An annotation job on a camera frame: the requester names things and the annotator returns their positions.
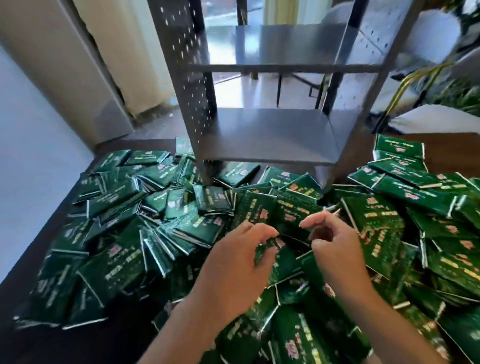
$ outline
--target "right hand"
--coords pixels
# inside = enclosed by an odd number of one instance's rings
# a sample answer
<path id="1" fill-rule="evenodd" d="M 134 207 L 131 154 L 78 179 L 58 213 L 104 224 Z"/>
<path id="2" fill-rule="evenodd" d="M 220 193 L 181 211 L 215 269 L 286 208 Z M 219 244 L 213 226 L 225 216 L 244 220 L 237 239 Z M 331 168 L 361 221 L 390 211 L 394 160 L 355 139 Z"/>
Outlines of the right hand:
<path id="1" fill-rule="evenodd" d="M 311 233 L 315 260 L 336 294 L 357 296 L 373 290 L 353 228 L 328 211 L 308 216 L 300 227 L 315 227 Z"/>

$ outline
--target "left hand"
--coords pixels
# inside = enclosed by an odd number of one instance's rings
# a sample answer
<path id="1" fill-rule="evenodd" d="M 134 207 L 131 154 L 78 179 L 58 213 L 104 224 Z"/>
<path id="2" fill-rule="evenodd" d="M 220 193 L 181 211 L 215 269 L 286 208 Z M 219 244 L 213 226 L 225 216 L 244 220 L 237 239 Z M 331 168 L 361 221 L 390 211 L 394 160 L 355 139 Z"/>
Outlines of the left hand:
<path id="1" fill-rule="evenodd" d="M 255 266 L 255 249 L 277 235 L 269 225 L 243 222 L 215 243 L 186 300 L 211 314 L 222 330 L 245 313 L 266 287 L 278 250 L 267 249 Z"/>

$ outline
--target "forearm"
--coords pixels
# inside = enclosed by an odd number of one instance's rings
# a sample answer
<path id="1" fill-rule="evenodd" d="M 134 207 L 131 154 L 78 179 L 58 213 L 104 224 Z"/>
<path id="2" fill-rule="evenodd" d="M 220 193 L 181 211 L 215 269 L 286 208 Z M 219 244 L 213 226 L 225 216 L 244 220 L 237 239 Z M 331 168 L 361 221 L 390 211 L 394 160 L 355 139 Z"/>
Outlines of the forearm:
<path id="1" fill-rule="evenodd" d="M 445 364 L 428 341 L 371 287 L 340 294 L 348 312 L 370 339 L 382 363 Z"/>
<path id="2" fill-rule="evenodd" d="M 138 364 L 197 364 L 221 329 L 214 312 L 189 296 L 175 307 Z"/>

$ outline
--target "perforated metal upright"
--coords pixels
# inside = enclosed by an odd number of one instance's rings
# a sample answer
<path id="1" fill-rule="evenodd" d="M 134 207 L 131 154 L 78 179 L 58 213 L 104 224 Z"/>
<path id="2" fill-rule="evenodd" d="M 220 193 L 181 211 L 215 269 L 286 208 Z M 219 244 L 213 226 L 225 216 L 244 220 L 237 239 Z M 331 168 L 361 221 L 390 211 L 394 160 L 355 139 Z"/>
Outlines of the perforated metal upright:
<path id="1" fill-rule="evenodd" d="M 205 29 L 200 0 L 148 0 L 193 151 L 210 161 L 308 163 L 330 183 L 362 133 L 424 0 L 356 0 L 345 24 Z M 218 108 L 212 72 L 331 73 L 322 109 Z"/>

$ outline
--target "pile of green packets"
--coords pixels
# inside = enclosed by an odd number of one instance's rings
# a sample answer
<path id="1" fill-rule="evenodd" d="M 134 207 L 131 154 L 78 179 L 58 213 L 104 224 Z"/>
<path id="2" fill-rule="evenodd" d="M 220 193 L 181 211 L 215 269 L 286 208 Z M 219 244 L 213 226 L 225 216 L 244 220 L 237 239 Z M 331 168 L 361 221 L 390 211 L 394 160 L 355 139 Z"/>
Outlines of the pile of green packets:
<path id="1" fill-rule="evenodd" d="M 370 343 L 324 282 L 311 231 L 299 227 L 327 209 L 358 232 L 379 294 L 444 358 L 453 359 L 448 335 L 480 363 L 480 180 L 428 173 L 424 155 L 422 143 L 378 135 L 352 184 L 322 188 L 272 166 L 250 184 L 261 167 L 251 162 L 227 163 L 204 186 L 181 138 L 172 156 L 107 154 L 81 175 L 16 327 L 70 329 L 106 320 L 115 303 L 153 299 L 160 330 L 215 242 L 248 220 L 279 231 L 255 256 L 276 246 L 276 262 L 254 306 L 201 363 L 361 363 Z"/>

